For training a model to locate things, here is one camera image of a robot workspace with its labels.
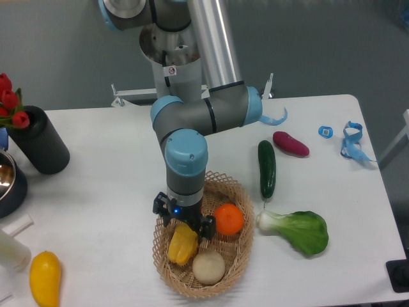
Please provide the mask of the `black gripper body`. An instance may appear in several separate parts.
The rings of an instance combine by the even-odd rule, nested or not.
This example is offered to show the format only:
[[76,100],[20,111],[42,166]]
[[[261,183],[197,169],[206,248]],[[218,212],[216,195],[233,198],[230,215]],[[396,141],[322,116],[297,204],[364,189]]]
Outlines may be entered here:
[[193,231],[201,228],[203,190],[190,195],[167,191],[167,211],[173,219],[187,224]]

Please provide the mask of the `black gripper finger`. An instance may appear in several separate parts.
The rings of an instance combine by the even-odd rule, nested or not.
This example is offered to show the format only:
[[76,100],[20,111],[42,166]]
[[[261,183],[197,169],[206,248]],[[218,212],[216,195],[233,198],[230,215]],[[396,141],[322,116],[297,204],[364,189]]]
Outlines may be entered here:
[[172,220],[172,215],[168,210],[168,197],[165,193],[159,192],[153,200],[153,213],[162,218],[164,227],[167,227]]
[[189,220],[189,227],[197,234],[200,244],[203,239],[212,240],[216,234],[216,218],[214,216],[200,216]]

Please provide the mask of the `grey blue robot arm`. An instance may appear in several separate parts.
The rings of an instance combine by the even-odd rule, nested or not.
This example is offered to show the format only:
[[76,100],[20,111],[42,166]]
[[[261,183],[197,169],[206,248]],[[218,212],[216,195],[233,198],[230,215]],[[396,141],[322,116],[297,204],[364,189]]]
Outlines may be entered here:
[[208,162],[206,136],[259,120],[257,89],[240,73],[226,1],[100,1],[111,27],[141,28],[139,45],[151,62],[157,100],[151,122],[166,164],[167,191],[153,211],[212,239],[216,219],[201,205]]

